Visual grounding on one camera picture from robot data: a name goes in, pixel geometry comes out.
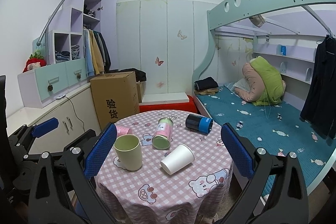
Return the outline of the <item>pink checkered tablecloth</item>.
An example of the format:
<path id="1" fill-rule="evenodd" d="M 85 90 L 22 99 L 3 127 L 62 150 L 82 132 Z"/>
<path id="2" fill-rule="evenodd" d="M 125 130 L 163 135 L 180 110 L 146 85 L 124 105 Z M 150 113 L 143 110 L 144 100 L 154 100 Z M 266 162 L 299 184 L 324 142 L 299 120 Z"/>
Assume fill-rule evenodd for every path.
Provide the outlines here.
<path id="1" fill-rule="evenodd" d="M 131 129 L 142 149 L 141 169 L 130 172 L 110 151 L 97 174 L 97 193 L 119 221 L 132 223 L 194 223 L 198 215 L 213 217 L 229 191 L 233 161 L 221 140 L 217 123 L 208 135 L 186 128 L 188 112 L 147 111 L 123 118 L 118 125 Z M 151 143 L 161 118 L 173 121 L 171 149 L 185 144 L 194 161 L 173 175 L 160 165 L 169 150 Z"/>

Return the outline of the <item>pink cylinder can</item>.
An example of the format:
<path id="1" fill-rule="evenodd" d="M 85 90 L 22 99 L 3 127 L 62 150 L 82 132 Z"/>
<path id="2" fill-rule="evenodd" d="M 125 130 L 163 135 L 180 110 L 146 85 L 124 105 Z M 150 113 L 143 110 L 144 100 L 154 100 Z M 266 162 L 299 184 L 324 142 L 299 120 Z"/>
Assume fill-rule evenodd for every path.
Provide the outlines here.
<path id="1" fill-rule="evenodd" d="M 116 130 L 117 130 L 117 137 L 121 137 L 123 135 L 131 135 L 132 134 L 132 130 L 131 128 L 122 126 L 122 125 L 118 125 L 116 124 Z"/>

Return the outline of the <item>black blue can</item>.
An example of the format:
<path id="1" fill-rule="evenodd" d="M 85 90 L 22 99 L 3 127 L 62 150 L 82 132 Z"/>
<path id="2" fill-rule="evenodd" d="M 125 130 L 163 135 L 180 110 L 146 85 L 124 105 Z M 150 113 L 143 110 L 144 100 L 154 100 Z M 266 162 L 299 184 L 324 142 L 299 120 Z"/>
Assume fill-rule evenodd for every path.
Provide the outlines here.
<path id="1" fill-rule="evenodd" d="M 186 118 L 185 125 L 191 130 L 208 135 L 213 127 L 213 119 L 196 114 L 189 114 Z"/>

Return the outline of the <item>small cardboard box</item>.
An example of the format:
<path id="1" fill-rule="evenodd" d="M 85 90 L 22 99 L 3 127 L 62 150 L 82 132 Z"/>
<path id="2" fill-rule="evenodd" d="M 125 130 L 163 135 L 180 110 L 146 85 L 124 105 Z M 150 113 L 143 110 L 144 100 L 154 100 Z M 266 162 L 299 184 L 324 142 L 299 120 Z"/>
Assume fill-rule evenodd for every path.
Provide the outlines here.
<path id="1" fill-rule="evenodd" d="M 144 97 L 144 91 L 145 91 L 145 81 L 139 81 L 137 82 L 137 94 L 138 94 L 138 102 L 142 103 L 142 99 Z"/>

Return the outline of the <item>white board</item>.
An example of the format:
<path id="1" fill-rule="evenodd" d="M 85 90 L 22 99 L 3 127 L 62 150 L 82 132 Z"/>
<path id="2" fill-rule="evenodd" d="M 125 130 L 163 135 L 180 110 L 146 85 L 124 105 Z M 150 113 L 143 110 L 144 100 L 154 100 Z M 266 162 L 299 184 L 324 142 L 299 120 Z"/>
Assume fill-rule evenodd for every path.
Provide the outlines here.
<path id="1" fill-rule="evenodd" d="M 172 103 L 187 103 L 186 93 L 145 94 L 140 105 L 164 105 Z"/>

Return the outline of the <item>white pillow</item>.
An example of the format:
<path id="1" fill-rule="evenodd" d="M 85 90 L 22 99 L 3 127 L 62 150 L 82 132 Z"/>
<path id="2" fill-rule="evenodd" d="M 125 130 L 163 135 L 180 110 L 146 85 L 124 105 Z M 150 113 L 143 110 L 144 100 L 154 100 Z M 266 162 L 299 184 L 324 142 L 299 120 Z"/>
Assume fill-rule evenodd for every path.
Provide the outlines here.
<path id="1" fill-rule="evenodd" d="M 241 92 L 250 93 L 251 88 L 249 82 L 245 78 L 238 80 L 234 83 L 234 91 L 237 94 L 240 94 Z"/>

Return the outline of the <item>green pink cookie can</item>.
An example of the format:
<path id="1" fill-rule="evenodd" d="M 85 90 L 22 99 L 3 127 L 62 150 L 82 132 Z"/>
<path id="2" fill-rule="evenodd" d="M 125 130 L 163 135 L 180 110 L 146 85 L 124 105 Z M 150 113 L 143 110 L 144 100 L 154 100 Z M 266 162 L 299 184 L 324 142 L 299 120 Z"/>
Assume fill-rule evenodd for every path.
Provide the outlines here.
<path id="1" fill-rule="evenodd" d="M 173 121 L 167 117 L 163 117 L 158 121 L 152 139 L 152 145 L 154 148 L 160 150 L 167 150 L 170 148 L 173 136 L 173 125 Z"/>

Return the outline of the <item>hanging clothes row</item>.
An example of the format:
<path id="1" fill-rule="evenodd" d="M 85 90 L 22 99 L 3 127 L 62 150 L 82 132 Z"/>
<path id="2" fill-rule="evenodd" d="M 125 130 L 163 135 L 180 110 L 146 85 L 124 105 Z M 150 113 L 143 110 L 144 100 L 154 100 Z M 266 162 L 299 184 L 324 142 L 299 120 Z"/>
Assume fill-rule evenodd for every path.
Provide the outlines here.
<path id="1" fill-rule="evenodd" d="M 87 77 L 108 73 L 111 60 L 103 35 L 83 27 L 83 44 Z"/>

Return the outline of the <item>grey bag under bunk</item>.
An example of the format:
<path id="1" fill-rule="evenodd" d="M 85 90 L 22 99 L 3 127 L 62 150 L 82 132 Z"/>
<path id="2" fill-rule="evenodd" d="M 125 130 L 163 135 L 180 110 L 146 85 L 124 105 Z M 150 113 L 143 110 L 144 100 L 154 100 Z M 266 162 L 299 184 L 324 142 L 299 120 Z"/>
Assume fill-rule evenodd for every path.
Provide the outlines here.
<path id="1" fill-rule="evenodd" d="M 266 23 L 266 19 L 261 14 L 251 16 L 249 20 L 257 28 L 261 28 Z"/>

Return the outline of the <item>white paper cup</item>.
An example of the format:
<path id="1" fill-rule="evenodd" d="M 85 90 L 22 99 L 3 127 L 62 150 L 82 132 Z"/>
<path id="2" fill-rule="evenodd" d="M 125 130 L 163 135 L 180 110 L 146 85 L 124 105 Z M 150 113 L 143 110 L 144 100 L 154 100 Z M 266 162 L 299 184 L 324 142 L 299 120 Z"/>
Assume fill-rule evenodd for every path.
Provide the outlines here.
<path id="1" fill-rule="evenodd" d="M 187 145 L 180 144 L 160 161 L 160 165 L 167 174 L 173 175 L 194 160 L 193 151 Z"/>

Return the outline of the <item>green pink rolled duvet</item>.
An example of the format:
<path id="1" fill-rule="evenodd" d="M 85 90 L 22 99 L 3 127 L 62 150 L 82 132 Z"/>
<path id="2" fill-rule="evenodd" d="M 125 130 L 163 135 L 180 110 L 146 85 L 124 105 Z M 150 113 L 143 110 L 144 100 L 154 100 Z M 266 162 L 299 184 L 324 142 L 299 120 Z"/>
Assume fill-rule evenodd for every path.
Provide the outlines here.
<path id="1" fill-rule="evenodd" d="M 238 96 L 255 106 L 272 106 L 281 103 L 286 83 L 280 72 L 266 59 L 258 56 L 245 63 L 242 68 L 243 78 L 250 85 L 250 93 L 241 92 Z"/>

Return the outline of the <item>teal candy pattern mattress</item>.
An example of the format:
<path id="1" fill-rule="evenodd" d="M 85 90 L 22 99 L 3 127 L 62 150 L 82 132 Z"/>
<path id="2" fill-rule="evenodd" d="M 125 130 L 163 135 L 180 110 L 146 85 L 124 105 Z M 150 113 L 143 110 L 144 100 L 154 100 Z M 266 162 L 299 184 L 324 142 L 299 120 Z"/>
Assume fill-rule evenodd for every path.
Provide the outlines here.
<path id="1" fill-rule="evenodd" d="M 295 152 L 311 193 L 335 162 L 335 140 L 323 137 L 300 117 L 300 111 L 283 101 L 275 106 L 255 106 L 227 87 L 214 95 L 198 95 L 203 110 L 219 125 L 230 123 L 236 132 L 269 154 Z"/>

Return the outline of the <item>teal bunk bed frame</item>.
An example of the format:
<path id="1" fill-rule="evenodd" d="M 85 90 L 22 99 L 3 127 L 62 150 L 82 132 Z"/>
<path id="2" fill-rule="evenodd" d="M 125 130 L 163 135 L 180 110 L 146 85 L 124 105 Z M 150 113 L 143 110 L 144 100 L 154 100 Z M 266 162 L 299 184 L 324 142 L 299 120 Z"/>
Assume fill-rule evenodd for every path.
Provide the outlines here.
<path id="1" fill-rule="evenodd" d="M 243 78 L 245 63 L 261 56 L 286 83 L 281 102 L 301 113 L 310 89 L 317 46 L 326 36 L 335 38 L 335 11 L 319 9 L 335 0 L 224 0 L 207 11 L 209 48 L 193 73 L 202 79 L 213 58 L 218 59 L 215 79 L 234 91 Z M 266 23 L 255 27 L 249 17 L 261 14 Z M 286 46 L 286 56 L 280 45 Z"/>

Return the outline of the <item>pale green ceramic cup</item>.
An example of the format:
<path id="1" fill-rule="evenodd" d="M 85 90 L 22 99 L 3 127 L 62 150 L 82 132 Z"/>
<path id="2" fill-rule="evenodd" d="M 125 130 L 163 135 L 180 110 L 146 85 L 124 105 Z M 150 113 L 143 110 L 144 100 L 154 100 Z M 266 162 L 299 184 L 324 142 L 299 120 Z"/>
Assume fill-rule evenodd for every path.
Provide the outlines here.
<path id="1" fill-rule="evenodd" d="M 114 143 L 114 150 L 126 170 L 134 172 L 142 167 L 141 143 L 137 136 L 119 136 Z"/>

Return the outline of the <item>teal drawer cabinet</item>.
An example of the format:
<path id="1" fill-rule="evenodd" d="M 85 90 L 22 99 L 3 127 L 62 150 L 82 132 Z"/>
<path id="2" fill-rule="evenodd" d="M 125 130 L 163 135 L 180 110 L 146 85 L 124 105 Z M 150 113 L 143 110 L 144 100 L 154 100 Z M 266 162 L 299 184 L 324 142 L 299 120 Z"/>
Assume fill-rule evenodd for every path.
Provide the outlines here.
<path id="1" fill-rule="evenodd" d="M 85 59 L 46 65 L 18 75 L 23 105 L 42 109 L 62 94 L 87 83 Z"/>

